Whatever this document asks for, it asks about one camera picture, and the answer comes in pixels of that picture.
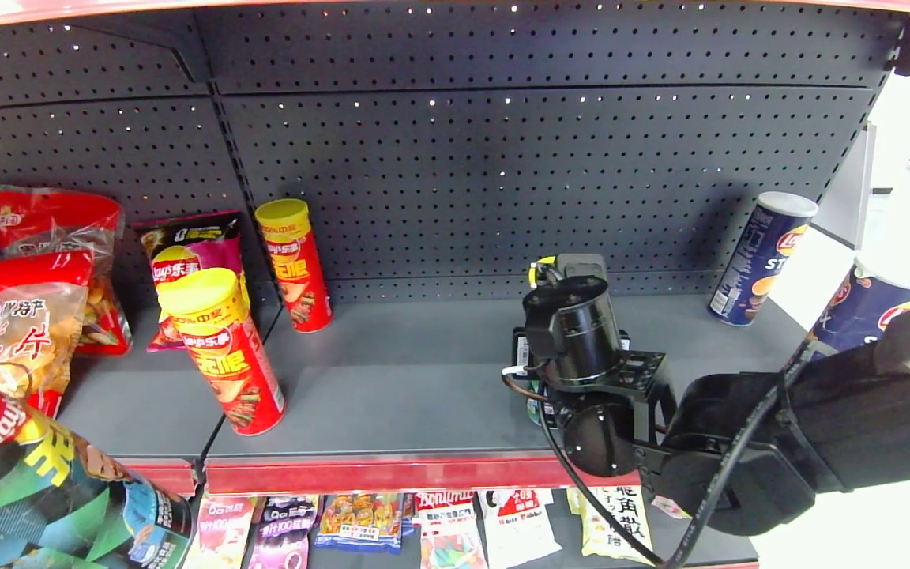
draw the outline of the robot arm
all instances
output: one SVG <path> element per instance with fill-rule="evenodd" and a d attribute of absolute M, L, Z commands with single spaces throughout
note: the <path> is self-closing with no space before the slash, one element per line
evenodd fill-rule
<path fill-rule="evenodd" d="M 638 469 L 647 491 L 692 514 L 725 472 L 720 499 L 701 518 L 743 536 L 793 521 L 817 493 L 910 480 L 910 312 L 881 340 L 823 360 L 707 375 L 673 407 L 658 374 L 664 354 L 619 349 L 603 275 L 558 269 L 523 306 L 574 467 L 595 476 Z M 667 421 L 662 436 L 649 420 L 656 414 Z M 740 450 L 735 461 L 724 458 L 730 449 Z"/>

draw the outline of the shelf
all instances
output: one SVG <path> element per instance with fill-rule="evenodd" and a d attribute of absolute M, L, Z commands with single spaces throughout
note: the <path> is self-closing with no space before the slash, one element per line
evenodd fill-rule
<path fill-rule="evenodd" d="M 646 505 L 648 525 L 651 526 L 652 548 L 660 555 L 671 554 L 686 529 L 686 521 L 680 522 Z M 562 491 L 554 491 L 554 503 L 546 508 L 550 525 L 557 543 L 563 549 L 553 555 L 517 566 L 517 569 L 620 569 L 645 567 L 647 565 L 627 560 L 610 559 L 596 555 L 581 557 L 581 519 L 571 515 L 567 499 Z M 487 540 L 483 522 L 479 523 L 480 536 Z M 347 567 L 349 569 L 415 569 L 419 568 L 419 536 L 412 534 L 402 540 L 402 553 L 398 556 L 387 554 L 359 554 L 311 548 L 308 567 L 326 569 Z M 759 567 L 758 554 L 747 537 L 727 536 L 725 533 L 705 529 L 694 547 L 688 567 L 756 569 Z"/>
<path fill-rule="evenodd" d="M 770 302 L 749 328 L 715 320 L 705 296 L 614 303 L 633 349 L 667 353 L 678 394 L 714 372 L 777 370 L 804 335 Z M 524 400 L 498 377 L 523 321 L 517 300 L 342 305 L 308 335 L 279 320 L 266 352 L 286 417 L 250 437 L 221 426 L 205 459 L 210 493 L 567 486 Z"/>
<path fill-rule="evenodd" d="M 802 4 L 910 12 L 910 0 L 800 0 Z M 296 0 L 0 0 L 0 25 L 94 14 L 243 4 L 290 4 Z"/>
<path fill-rule="evenodd" d="M 255 311 L 268 330 L 278 306 Z M 172 491 L 195 489 L 194 463 L 223 412 L 184 350 L 147 353 L 159 309 L 130 315 L 126 356 L 75 359 L 58 422 Z"/>

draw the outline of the perforated metal panel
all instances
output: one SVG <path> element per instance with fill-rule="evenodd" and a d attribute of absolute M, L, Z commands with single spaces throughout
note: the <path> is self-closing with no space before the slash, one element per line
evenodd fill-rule
<path fill-rule="evenodd" d="M 528 262 L 568 250 L 603 253 L 618 292 L 705 291 L 756 194 L 820 197 L 905 15 L 355 2 L 136 23 L 191 39 L 195 21 L 210 86 L 79 21 L 0 28 L 0 181 L 103 191 L 130 220 L 303 197 L 336 301 L 366 302 L 517 296 Z M 122 248 L 119 280 L 152 302 Z"/>
<path fill-rule="evenodd" d="M 326 275 L 350 280 L 517 277 L 561 251 L 621 273 L 723 269 L 756 194 L 819 197 L 871 97 L 675 86 L 224 104 L 255 198 L 306 199 Z M 521 294 L 504 280 L 488 289 Z"/>
<path fill-rule="evenodd" d="M 165 14 L 187 25 L 190 12 Z M 79 21 L 0 26 L 0 107 L 64 100 L 207 94 L 173 51 L 79 28 Z"/>
<path fill-rule="evenodd" d="M 246 210 L 208 97 L 1 108 L 0 183 L 108 195 L 129 224 Z M 252 224 L 243 229 L 253 294 L 275 296 Z M 155 305 L 149 264 L 130 228 L 117 247 L 113 274 L 126 309 Z"/>
<path fill-rule="evenodd" d="M 744 2 L 332 2 L 199 10 L 224 93 L 865 85 L 907 15 Z"/>

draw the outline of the lay's stax can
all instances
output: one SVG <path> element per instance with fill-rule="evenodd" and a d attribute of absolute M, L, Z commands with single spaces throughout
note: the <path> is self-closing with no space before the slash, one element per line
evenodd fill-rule
<path fill-rule="evenodd" d="M 808 360 L 875 342 L 899 314 L 910 310 L 910 262 L 869 252 L 855 257 L 820 318 L 799 346 Z"/>
<path fill-rule="evenodd" d="M 184 498 L 0 393 L 0 567 L 176 569 L 191 537 Z"/>
<path fill-rule="evenodd" d="M 256 209 L 255 219 L 265 237 L 293 328 L 299 332 L 325 328 L 332 321 L 332 307 L 307 204 L 300 199 L 276 199 Z"/>
<path fill-rule="evenodd" d="M 286 412 L 238 274 L 223 267 L 199 270 L 156 286 L 185 349 L 209 381 L 238 435 L 260 435 Z"/>
<path fill-rule="evenodd" d="M 749 326 L 818 206 L 802 195 L 766 191 L 736 243 L 708 310 L 733 326 Z"/>

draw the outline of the potato chip can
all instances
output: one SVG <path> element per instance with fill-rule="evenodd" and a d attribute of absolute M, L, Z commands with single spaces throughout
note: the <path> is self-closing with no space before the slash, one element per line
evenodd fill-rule
<path fill-rule="evenodd" d="M 758 195 L 708 310 L 726 324 L 749 326 L 817 209 L 816 202 L 802 195 Z"/>
<path fill-rule="evenodd" d="M 260 435 L 278 424 L 286 401 L 238 274 L 223 267 L 203 269 L 162 282 L 156 292 L 235 432 Z"/>
<path fill-rule="evenodd" d="M 307 204 L 300 199 L 277 199 L 256 209 L 255 217 L 293 328 L 299 332 L 325 328 L 332 321 L 332 307 Z"/>
<path fill-rule="evenodd" d="M 808 361 L 875 342 L 895 317 L 910 310 L 910 259 L 860 252 L 841 287 L 799 345 Z"/>

